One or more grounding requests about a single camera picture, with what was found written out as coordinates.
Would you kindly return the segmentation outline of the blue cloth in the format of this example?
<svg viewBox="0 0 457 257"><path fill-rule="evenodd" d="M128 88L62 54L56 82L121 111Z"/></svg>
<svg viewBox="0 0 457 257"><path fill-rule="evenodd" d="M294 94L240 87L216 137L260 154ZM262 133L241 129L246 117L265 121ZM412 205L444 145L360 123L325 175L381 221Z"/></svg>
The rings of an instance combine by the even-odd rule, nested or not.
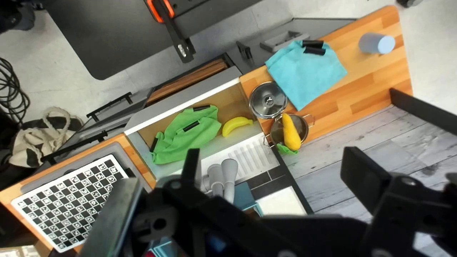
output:
<svg viewBox="0 0 457 257"><path fill-rule="evenodd" d="M293 41L273 54L265 65L297 111L348 74L336 52L320 40Z"/></svg>

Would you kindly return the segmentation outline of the black and white bag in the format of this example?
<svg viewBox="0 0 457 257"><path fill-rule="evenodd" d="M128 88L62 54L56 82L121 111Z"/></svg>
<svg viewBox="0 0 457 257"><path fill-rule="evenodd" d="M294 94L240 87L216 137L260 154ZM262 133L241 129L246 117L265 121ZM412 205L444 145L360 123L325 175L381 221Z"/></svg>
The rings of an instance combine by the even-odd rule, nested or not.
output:
<svg viewBox="0 0 457 257"><path fill-rule="evenodd" d="M25 122L13 141L9 164L38 168L41 158L56 152L84 125L82 119L59 107L49 107L41 119Z"/></svg>

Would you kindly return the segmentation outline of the grey toy tap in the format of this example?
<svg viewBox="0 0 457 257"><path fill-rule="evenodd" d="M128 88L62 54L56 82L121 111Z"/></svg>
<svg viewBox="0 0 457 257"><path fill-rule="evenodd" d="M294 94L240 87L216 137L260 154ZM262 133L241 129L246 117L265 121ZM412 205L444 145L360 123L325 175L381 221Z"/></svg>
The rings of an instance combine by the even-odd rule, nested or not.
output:
<svg viewBox="0 0 457 257"><path fill-rule="evenodd" d="M238 163L234 159L225 159L221 164L209 166L207 174L202 177L201 189L211 191L214 196L221 196L229 203L235 200L235 181L238 174Z"/></svg>

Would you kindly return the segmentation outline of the checkered calibration board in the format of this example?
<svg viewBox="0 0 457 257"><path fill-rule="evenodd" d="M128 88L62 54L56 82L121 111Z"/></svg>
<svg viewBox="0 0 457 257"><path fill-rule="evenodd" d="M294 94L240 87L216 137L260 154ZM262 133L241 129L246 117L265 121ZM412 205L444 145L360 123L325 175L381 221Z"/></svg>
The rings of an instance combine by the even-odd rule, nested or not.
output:
<svg viewBox="0 0 457 257"><path fill-rule="evenodd" d="M63 253L84 243L114 183L128 177L108 155L15 198L11 206Z"/></svg>

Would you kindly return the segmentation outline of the yellow toy banana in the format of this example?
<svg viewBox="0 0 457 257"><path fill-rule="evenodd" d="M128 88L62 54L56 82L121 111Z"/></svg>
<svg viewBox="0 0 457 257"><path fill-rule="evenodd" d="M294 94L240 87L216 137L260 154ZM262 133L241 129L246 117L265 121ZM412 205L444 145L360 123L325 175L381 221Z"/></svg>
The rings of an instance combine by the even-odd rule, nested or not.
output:
<svg viewBox="0 0 457 257"><path fill-rule="evenodd" d="M229 121L225 122L225 124L222 127L222 136L227 137L230 135L230 133L233 132L233 130L246 126L246 125L252 125L253 120L248 119L243 116L238 116L234 117L233 119L230 119Z"/></svg>

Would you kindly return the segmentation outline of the green cloth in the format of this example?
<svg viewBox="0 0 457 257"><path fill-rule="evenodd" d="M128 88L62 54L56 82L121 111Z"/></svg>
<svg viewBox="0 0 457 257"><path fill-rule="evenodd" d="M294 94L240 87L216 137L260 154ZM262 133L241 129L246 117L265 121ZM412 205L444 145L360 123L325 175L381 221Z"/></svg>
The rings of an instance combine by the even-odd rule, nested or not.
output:
<svg viewBox="0 0 457 257"><path fill-rule="evenodd" d="M218 112L214 105L180 112L163 132L156 134L151 148L153 163L162 165L184 160L190 148L201 148L213 140L222 126Z"/></svg>

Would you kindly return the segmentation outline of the yellow toy corn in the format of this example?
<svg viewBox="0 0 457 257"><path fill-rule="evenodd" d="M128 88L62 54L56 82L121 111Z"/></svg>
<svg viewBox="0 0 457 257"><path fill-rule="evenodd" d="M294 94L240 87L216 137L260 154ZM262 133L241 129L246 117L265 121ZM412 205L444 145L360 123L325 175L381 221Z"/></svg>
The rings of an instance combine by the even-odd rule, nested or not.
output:
<svg viewBox="0 0 457 257"><path fill-rule="evenodd" d="M291 151L299 150L302 141L292 120L292 117L288 114L283 114L281 121L283 124L283 137L285 146Z"/></svg>

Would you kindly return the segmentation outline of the small silver pot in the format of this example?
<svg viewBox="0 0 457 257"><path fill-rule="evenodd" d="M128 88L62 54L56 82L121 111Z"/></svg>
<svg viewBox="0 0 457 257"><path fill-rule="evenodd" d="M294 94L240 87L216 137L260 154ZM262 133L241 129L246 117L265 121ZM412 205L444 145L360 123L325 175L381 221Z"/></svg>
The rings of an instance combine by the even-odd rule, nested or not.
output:
<svg viewBox="0 0 457 257"><path fill-rule="evenodd" d="M315 118L313 115L305 115L299 116L295 114L289 114L292 117L292 120L295 124L295 127L301 137L302 143L307 138L310 127L315 124ZM282 115L278 115L274 118L274 122L271 126L270 133L264 136L263 143L265 146L272 148L276 146L276 144L281 143L284 144L284 137L283 137L283 124L281 121Z"/></svg>

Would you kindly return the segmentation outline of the teal box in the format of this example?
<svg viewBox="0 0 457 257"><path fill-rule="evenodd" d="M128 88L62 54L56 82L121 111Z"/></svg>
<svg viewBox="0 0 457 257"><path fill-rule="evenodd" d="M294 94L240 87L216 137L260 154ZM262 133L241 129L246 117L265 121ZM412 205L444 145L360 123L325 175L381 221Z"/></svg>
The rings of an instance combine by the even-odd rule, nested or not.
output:
<svg viewBox="0 0 457 257"><path fill-rule="evenodd" d="M233 205L244 211L246 214L253 215L255 217L262 217L264 215L260 205L253 198L247 182L242 182L235 186Z"/></svg>

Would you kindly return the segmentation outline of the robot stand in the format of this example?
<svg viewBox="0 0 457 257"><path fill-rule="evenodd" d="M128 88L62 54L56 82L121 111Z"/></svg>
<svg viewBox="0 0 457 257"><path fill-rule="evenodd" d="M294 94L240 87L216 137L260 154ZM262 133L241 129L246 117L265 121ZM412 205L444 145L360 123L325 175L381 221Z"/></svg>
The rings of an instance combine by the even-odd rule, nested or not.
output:
<svg viewBox="0 0 457 257"><path fill-rule="evenodd" d="M260 1L169 0L186 39ZM44 7L98 80L174 48L165 25L154 20L144 0L44 0Z"/></svg>

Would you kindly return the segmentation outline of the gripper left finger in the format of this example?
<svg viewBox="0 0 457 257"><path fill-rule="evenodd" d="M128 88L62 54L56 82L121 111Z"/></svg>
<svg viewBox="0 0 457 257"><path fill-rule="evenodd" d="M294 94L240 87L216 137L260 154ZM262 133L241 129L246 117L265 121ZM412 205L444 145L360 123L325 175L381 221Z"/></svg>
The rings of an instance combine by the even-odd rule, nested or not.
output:
<svg viewBox="0 0 457 257"><path fill-rule="evenodd" d="M188 150L182 173L145 197L132 221L140 242L170 237L190 257L264 257L256 238L261 225L222 197L208 197L196 185L200 151Z"/></svg>

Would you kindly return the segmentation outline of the toy kitchen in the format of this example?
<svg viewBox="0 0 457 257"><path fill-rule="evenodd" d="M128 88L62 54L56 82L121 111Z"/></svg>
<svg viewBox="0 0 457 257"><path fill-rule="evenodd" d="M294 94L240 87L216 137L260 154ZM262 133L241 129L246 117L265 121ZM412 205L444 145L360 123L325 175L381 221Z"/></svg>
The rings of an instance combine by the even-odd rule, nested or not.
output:
<svg viewBox="0 0 457 257"><path fill-rule="evenodd" d="M396 45L393 51L388 54L362 52L358 46L359 40L362 35L370 32L395 38ZM323 36L322 40L336 52L348 74L300 111L297 111L292 104L287 104L285 108L287 113L310 114L316 119L316 124L311 127L305 142L387 107L391 104L390 88L412 95L400 18L398 9L394 5L388 5L374 11L333 31L331 34ZM247 99L258 85L273 81L266 66L241 75L239 79ZM68 156L62 162L45 168L38 174L0 191L0 206L4 206L8 213L26 226L34 236L44 243L45 247L52 249L52 245L45 241L44 237L11 206L11 201L25 194L24 186L31 186L39 182L51 182L62 176L67 170L78 169L92 163L95 159L105 156L102 151L108 150L110 146L121 148L119 155L127 156L128 164L134 175L140 168L145 167L140 156L133 152L129 139L122 132L112 139L99 142L80 153ZM157 182L156 180L147 183L142 177L138 178L147 190L154 187Z"/></svg>

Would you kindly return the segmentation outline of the small green toy leaf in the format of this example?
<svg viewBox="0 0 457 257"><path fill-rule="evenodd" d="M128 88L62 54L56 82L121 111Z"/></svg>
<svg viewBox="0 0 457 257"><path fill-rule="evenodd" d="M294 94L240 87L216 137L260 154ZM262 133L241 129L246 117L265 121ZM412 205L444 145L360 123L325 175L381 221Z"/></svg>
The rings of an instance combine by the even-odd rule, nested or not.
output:
<svg viewBox="0 0 457 257"><path fill-rule="evenodd" d="M287 146L284 146L281 143L276 144L276 148L278 149L279 153L282 155L297 155L298 150L290 150Z"/></svg>

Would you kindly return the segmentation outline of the white toy sink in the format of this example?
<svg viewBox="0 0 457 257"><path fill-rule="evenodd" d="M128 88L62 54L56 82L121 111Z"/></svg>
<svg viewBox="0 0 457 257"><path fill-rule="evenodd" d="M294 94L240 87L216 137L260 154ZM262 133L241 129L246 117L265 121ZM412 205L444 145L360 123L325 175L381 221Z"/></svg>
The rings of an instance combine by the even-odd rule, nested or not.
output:
<svg viewBox="0 0 457 257"><path fill-rule="evenodd" d="M214 105L218 108L217 120L225 124L238 116L253 121L251 125L236 128L229 136L217 137L200 149L201 169L203 173L215 163L224 159L238 162L238 180L247 179L279 165L272 150L264 144L264 133L260 123L251 112L247 97L240 83L241 73L231 67L211 76L193 86L168 96L134 114L124 131L130 141L133 152L137 153L144 168L135 172L147 183L162 177L178 174L184 165L183 161L156 165L152 161L150 149L158 132L164 131L173 119L185 109Z"/></svg>

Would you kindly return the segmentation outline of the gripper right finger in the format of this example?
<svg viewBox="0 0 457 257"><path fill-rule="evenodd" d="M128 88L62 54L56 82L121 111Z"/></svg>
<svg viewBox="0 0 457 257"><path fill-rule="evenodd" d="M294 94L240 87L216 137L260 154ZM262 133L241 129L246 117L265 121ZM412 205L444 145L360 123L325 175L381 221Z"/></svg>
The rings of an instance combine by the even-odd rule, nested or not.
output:
<svg viewBox="0 0 457 257"><path fill-rule="evenodd" d="M437 191L405 174L391 174L357 147L345 147L341 180L372 215L360 244L363 257L419 257L416 233L431 236L457 257L457 173Z"/></svg>

